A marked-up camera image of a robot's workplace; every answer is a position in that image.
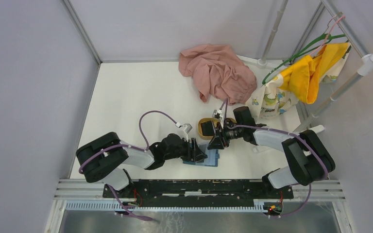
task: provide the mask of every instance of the pink cloth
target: pink cloth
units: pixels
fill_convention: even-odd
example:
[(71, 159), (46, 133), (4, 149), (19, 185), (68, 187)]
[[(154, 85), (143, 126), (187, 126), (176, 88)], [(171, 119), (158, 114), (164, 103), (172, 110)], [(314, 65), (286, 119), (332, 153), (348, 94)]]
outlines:
[(228, 102), (245, 103), (256, 89), (254, 73), (239, 59), (229, 45), (199, 45), (179, 55), (179, 71), (192, 76), (200, 99), (209, 94)]

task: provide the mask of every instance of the yellow garment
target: yellow garment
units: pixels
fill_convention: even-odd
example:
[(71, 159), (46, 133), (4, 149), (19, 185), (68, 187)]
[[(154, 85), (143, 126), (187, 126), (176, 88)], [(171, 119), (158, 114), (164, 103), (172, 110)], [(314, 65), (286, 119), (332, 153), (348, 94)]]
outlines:
[(280, 73), (284, 82), (279, 88), (293, 92), (304, 103), (314, 103), (320, 77), (344, 56), (347, 49), (348, 43), (328, 44), (314, 58), (310, 55), (301, 58)]

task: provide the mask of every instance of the green hanger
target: green hanger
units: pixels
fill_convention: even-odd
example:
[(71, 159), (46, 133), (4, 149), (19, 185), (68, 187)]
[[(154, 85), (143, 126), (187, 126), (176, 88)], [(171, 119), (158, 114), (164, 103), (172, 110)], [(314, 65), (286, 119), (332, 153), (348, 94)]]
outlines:
[[(273, 70), (271, 70), (271, 72), (269, 72), (267, 74), (267, 76), (265, 76), (264, 80), (262, 80), (262, 84), (265, 85), (266, 83), (268, 83), (269, 81), (271, 81), (273, 79), (273, 77), (269, 78), (268, 77), (274, 73), (277, 69), (279, 69), (280, 67), (282, 67), (283, 65), (285, 65), (286, 63), (288, 63), (289, 61), (293, 60), (293, 59), (296, 59), (298, 57), (301, 57), (301, 56), (304, 56), (305, 54), (313, 51), (314, 49), (318, 48), (319, 46), (315, 47), (315, 48), (312, 48), (308, 51), (305, 51), (307, 50), (309, 47), (311, 47), (312, 45), (314, 45), (315, 43), (319, 42), (320, 40), (324, 40), (325, 37), (327, 36), (327, 34), (322, 34), (320, 36), (318, 36), (317, 38), (315, 38), (313, 41), (311, 41), (309, 44), (307, 44), (302, 50), (300, 50), (297, 54), (293, 55), (292, 57), (288, 58), (286, 61), (284, 61), (283, 63), (281, 63), (279, 66), (277, 66), (276, 68), (274, 68)], [(337, 38), (341, 38), (341, 37), (345, 37), (345, 34), (341, 34), (341, 35), (329, 35), (328, 38), (327, 38), (327, 41), (325, 42), (325, 44), (328, 44), (329, 42), (331, 42), (331, 40), (333, 39), (337, 39)]]

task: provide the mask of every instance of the black mounting plate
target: black mounting plate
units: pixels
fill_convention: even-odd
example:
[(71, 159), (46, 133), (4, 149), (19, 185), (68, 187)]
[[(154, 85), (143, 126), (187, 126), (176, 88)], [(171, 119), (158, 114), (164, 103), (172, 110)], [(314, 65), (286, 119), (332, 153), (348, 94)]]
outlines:
[[(261, 180), (133, 180), (144, 207), (253, 207), (254, 199), (292, 199), (289, 186), (264, 193)], [(131, 192), (119, 198), (134, 198)], [(104, 198), (114, 198), (105, 185)]]

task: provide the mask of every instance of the white wall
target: white wall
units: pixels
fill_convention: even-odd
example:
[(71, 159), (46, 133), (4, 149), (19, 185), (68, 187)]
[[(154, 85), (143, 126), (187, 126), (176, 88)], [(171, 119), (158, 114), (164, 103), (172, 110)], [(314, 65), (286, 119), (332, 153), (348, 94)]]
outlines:
[(95, 77), (60, 0), (0, 1), (0, 233), (43, 231)]
[[(373, 1), (337, 0), (346, 20), (373, 52)], [(322, 17), (312, 38), (321, 34), (330, 19)], [(319, 104), (341, 86), (362, 64), (353, 51), (336, 84), (321, 85)], [(315, 123), (323, 124), (321, 138), (333, 156), (337, 168), (331, 176), (341, 180), (353, 227), (357, 233), (373, 232), (373, 72), (359, 81), (333, 104)]]
[[(260, 58), (282, 0), (72, 0), (101, 59), (177, 59), (199, 44)], [(269, 58), (289, 57), (319, 0), (290, 0)]]

